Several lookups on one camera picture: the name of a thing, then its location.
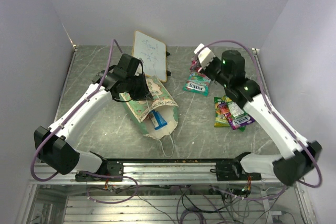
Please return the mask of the yellow green Fox's candy bag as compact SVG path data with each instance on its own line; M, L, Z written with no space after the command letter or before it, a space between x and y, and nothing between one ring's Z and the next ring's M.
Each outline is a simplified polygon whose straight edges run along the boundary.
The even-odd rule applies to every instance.
M215 124L214 124L214 127L230 127L230 124L228 123L224 114L220 110L219 106L222 103L224 103L222 98L214 97L214 104L215 104Z

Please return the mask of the green snack pouch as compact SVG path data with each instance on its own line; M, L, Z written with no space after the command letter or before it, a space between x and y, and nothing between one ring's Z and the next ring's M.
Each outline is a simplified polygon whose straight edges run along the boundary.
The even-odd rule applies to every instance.
M226 95L224 99L224 116L227 119L233 130L240 130L243 132L249 121L249 116L243 111L235 102L233 102Z

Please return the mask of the green paper gift bag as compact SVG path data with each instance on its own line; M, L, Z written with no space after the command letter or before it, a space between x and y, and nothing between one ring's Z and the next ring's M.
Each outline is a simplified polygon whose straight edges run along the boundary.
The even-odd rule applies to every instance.
M122 93L120 98L125 102L123 106L143 136L159 142L162 138L169 138L172 143L172 151L174 151L173 132L178 125L178 105L158 77L147 77L146 82L153 100L131 101L128 93ZM167 126L159 130L154 129L149 118L149 113L152 110L156 110L162 115Z

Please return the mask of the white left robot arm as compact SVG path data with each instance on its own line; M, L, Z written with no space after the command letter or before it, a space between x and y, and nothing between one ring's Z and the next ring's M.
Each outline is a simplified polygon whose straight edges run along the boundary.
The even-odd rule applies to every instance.
M108 173L107 159L93 152L76 150L74 144L86 125L108 103L122 102L122 93L127 93L130 101L153 99L142 60L128 54L122 54L116 65L108 65L98 72L84 95L59 120L35 130L34 157L57 174L78 170L88 172L94 180L104 179Z

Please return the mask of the teal Fox's candy bag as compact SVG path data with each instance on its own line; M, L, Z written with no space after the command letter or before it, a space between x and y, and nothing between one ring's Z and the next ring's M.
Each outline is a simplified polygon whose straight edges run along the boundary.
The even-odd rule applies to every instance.
M207 96L210 82L211 79L206 75L197 71L192 71L187 79L187 82L183 86L183 90Z

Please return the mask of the purple white snack packet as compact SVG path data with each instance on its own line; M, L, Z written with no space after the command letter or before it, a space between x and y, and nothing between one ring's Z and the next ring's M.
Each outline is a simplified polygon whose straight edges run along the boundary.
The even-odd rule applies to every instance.
M199 62L198 56L195 56L192 58L192 63L190 67L190 71L196 71L199 72L201 70L201 64Z

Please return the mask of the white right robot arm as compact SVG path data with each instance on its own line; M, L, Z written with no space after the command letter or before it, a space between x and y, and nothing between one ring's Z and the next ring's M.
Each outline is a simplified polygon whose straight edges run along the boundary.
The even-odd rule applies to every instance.
M302 177L315 169L322 185L322 172L317 164L322 147L298 133L271 105L259 84L246 77L245 59L237 50L227 50L219 58L209 48L195 50L200 72L225 89L225 94L251 116L269 135L279 150L278 155L258 155L245 152L231 167L236 179L249 173L275 176L284 185L303 183Z

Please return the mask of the blue white snack packet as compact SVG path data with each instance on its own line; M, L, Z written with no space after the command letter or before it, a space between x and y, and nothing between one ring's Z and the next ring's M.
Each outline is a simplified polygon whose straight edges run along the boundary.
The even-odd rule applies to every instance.
M153 123L154 129L155 130L159 130L165 126L167 126L167 122L166 120L162 117L162 115L156 111L156 110L152 110L149 113L149 118Z

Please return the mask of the purple Fox's candy bag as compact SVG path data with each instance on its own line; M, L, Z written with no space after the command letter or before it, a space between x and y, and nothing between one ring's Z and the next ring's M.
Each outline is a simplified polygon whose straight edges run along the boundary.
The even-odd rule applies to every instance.
M247 126L255 122L255 119L235 102L223 102L218 107L233 130L243 132Z

